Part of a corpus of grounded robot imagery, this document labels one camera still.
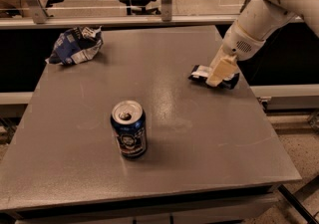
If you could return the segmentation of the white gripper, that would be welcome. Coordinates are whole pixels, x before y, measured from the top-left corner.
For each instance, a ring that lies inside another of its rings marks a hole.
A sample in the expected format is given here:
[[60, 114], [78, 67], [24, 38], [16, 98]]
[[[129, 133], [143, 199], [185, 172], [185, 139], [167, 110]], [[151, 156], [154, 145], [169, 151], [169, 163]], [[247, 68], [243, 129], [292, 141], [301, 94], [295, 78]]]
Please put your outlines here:
[[264, 44], [264, 40], [255, 40], [235, 21], [226, 31], [222, 47], [209, 65], [207, 83], [217, 87], [222, 80], [237, 72], [237, 60], [245, 61], [252, 58]]

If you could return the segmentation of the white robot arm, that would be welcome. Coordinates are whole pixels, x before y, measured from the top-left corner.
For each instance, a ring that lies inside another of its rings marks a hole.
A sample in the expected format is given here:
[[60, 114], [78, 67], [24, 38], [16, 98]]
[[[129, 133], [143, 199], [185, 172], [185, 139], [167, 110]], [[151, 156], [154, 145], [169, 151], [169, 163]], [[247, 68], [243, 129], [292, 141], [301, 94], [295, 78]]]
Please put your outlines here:
[[239, 61], [252, 58], [273, 32], [296, 16], [319, 35], [319, 0], [251, 0], [226, 31], [206, 83], [216, 87], [230, 80]]

